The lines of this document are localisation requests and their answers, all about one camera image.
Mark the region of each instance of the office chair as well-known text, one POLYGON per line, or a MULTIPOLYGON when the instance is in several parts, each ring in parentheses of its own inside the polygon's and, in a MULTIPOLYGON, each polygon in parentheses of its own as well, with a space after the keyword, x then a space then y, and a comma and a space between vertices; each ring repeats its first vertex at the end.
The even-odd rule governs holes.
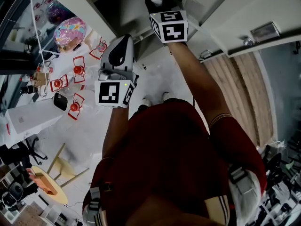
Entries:
POLYGON ((1 160, 6 165, 21 161, 25 168, 31 168, 32 164, 30 163, 29 156, 32 156, 36 163, 38 165, 41 165, 42 163, 38 161, 36 157, 42 160, 47 160, 48 158, 46 156, 41 157, 34 151, 35 142, 38 140, 38 138, 35 138, 32 142, 32 145, 30 145, 28 140, 26 139, 25 141, 27 146, 23 142, 18 142, 17 145, 19 146, 19 148, 17 149, 13 149, 12 147, 8 149, 6 145, 0 146, 1 160))

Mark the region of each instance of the black pants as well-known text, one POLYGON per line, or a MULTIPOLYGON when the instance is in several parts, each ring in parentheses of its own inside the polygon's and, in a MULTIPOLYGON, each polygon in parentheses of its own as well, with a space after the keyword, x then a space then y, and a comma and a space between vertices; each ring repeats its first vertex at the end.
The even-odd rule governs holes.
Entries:
MULTIPOLYGON (((177 98, 170 98, 170 99, 164 101, 164 103, 169 103, 169 102, 187 102, 187 101, 180 100, 180 99, 177 99, 177 98)), ((147 108, 149 108, 147 105, 139 106, 138 110, 133 114, 133 116, 139 114, 141 111, 145 111, 147 108)))

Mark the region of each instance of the metal plate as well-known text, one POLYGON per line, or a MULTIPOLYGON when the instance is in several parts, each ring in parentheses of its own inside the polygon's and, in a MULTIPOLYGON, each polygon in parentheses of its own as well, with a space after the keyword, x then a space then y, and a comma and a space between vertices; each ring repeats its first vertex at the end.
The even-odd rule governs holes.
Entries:
POLYGON ((280 33, 273 22, 269 22, 263 26, 250 31, 254 40, 257 43, 269 40, 275 37, 280 37, 280 33))

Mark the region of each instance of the forearm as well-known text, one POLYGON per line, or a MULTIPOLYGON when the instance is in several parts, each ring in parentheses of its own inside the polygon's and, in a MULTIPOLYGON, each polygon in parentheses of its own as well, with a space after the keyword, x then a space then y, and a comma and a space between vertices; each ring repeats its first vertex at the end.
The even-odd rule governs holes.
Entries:
POLYGON ((221 113, 230 113, 221 89, 189 48, 182 43, 168 43, 168 47, 207 123, 221 113))
POLYGON ((103 157, 110 156, 115 146, 126 135, 128 129, 128 108, 112 110, 110 123, 103 142, 103 157))

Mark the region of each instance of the round wooden table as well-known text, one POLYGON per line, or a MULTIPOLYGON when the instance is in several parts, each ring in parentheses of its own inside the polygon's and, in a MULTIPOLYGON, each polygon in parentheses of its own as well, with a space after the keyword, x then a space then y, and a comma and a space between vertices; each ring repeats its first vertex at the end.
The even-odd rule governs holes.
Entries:
POLYGON ((43 174, 47 180, 49 181, 49 183, 52 185, 52 187, 54 187, 54 189, 57 191, 57 195, 50 195, 47 194, 50 198, 52 198, 54 201, 61 203, 61 204, 67 204, 68 203, 68 198, 66 196, 66 194, 64 193, 64 191, 62 190, 61 186, 59 186, 57 184, 57 182, 55 182, 52 177, 50 177, 50 175, 48 175, 43 169, 37 167, 37 166, 33 166, 32 170, 34 171, 34 173, 41 173, 43 174))

